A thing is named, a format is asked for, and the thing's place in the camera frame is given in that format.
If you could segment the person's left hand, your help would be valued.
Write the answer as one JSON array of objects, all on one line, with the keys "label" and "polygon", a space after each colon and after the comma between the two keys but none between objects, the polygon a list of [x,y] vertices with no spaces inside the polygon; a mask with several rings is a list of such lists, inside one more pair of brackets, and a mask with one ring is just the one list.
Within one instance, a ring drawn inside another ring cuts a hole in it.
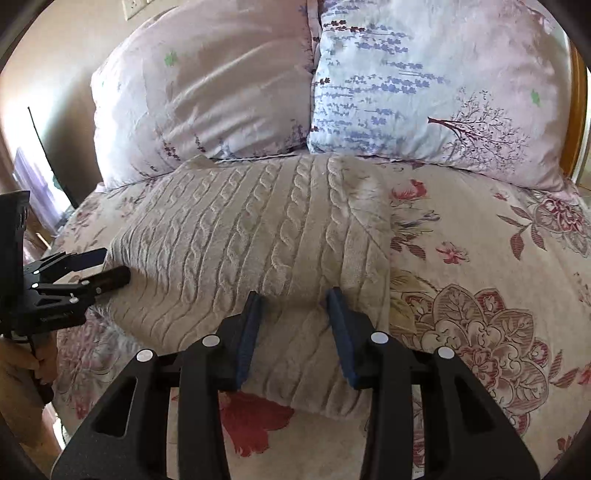
[{"label": "person's left hand", "polygon": [[57,378],[56,334],[41,334],[34,345],[1,337],[1,401],[45,406]]}]

